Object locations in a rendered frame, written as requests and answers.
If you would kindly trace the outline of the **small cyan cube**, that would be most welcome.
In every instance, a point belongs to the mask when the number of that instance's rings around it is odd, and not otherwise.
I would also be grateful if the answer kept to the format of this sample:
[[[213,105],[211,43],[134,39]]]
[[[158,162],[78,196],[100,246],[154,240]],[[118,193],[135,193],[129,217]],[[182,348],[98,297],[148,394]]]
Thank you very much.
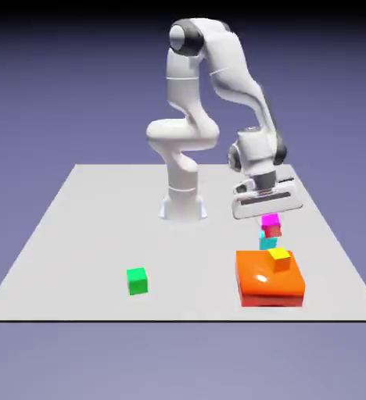
[[[277,237],[267,237],[265,231],[261,230],[259,234],[259,249],[268,250],[271,248],[276,248],[278,243]]]

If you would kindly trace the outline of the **small magenta cube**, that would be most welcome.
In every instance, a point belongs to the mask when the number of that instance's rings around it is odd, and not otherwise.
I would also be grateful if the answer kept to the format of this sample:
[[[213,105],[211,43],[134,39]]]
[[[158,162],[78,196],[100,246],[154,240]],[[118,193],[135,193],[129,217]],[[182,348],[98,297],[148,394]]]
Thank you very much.
[[[282,235],[281,222],[277,213],[263,215],[261,217],[261,229],[266,238],[277,238]]]

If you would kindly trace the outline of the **small green cube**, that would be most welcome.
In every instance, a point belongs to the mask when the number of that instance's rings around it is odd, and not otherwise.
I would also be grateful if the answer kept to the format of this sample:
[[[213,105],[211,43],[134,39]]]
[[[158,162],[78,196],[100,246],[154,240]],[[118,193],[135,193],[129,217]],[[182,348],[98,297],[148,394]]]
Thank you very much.
[[[127,270],[129,295],[140,295],[148,292],[148,277],[144,267]]]

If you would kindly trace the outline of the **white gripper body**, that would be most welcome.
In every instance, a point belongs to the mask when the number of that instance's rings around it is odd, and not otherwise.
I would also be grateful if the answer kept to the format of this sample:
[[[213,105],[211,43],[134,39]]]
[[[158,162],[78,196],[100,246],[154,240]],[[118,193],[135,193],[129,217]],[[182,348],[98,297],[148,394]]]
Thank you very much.
[[[279,183],[266,191],[247,191],[234,195],[231,210],[237,219],[282,213],[299,209],[303,202],[294,183]]]

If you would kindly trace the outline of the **small yellow cube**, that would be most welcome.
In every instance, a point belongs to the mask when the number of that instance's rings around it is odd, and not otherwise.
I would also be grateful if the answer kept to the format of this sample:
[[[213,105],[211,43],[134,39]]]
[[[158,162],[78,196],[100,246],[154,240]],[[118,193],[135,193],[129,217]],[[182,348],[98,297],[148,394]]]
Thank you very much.
[[[291,259],[291,254],[284,248],[270,248],[267,250],[267,261],[274,273],[288,270]]]

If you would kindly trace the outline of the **large orange box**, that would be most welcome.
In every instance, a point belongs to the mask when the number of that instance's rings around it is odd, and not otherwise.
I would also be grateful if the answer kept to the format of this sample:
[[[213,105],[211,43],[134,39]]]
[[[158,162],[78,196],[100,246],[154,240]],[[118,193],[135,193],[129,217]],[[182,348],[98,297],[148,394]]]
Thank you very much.
[[[290,268],[274,273],[267,250],[242,250],[235,256],[236,280],[243,307],[300,307],[305,281],[292,251]]]

